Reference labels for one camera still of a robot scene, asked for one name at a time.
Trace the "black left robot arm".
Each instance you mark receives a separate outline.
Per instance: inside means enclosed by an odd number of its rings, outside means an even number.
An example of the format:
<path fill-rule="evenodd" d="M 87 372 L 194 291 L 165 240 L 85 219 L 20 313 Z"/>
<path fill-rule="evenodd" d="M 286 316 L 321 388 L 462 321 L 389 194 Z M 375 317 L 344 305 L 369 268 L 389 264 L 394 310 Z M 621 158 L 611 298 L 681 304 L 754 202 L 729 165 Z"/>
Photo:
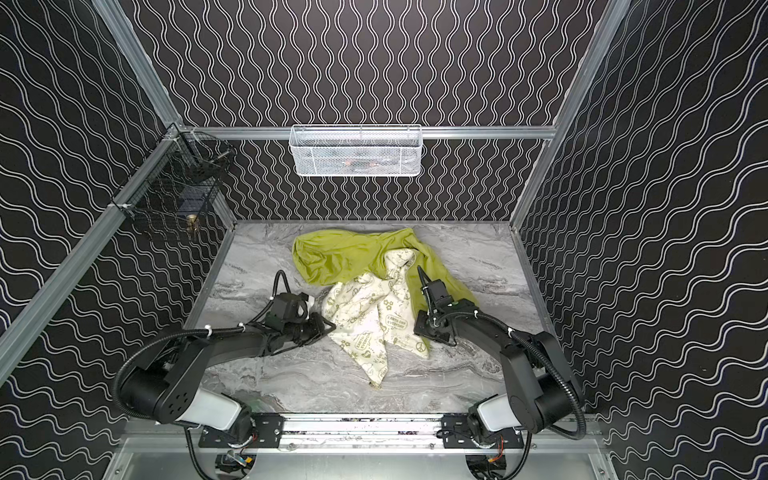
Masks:
<path fill-rule="evenodd" d="M 253 430 L 252 409 L 203 388 L 203 377 L 213 366 L 282 355 L 329 336 L 336 324 L 313 311 L 309 300 L 304 293 L 283 292 L 246 323 L 157 335 L 115 375 L 111 391 L 116 407 L 133 418 L 202 426 L 244 441 Z"/>

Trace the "lime green printed jacket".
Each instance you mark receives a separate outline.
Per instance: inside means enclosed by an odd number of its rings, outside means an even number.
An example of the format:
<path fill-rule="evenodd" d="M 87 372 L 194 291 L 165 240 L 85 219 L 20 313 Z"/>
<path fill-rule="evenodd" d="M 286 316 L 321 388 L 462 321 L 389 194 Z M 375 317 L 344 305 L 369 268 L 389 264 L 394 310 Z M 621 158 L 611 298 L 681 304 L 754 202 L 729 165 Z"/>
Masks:
<path fill-rule="evenodd" d="M 295 238 L 292 258 L 307 284 L 328 289 L 320 310 L 337 325 L 330 338 L 375 387 L 389 371 L 389 346 L 429 357 L 428 341 L 414 333 L 416 315 L 427 309 L 419 269 L 443 281 L 454 299 L 476 300 L 411 228 L 305 233 Z"/>

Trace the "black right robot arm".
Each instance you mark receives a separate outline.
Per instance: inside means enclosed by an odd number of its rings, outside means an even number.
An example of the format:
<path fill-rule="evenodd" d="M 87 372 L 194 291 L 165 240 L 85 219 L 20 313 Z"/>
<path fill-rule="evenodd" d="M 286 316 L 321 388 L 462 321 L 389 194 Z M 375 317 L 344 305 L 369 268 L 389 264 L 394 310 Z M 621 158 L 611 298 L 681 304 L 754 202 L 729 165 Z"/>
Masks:
<path fill-rule="evenodd" d="M 423 280 L 421 293 L 426 308 L 417 315 L 416 335 L 446 346 L 464 340 L 501 367 L 504 393 L 467 414 L 476 440 L 488 441 L 509 429 L 550 430 L 570 440 L 586 436 L 581 387 L 552 334 L 513 328 L 469 300 L 454 299 L 440 280 Z"/>

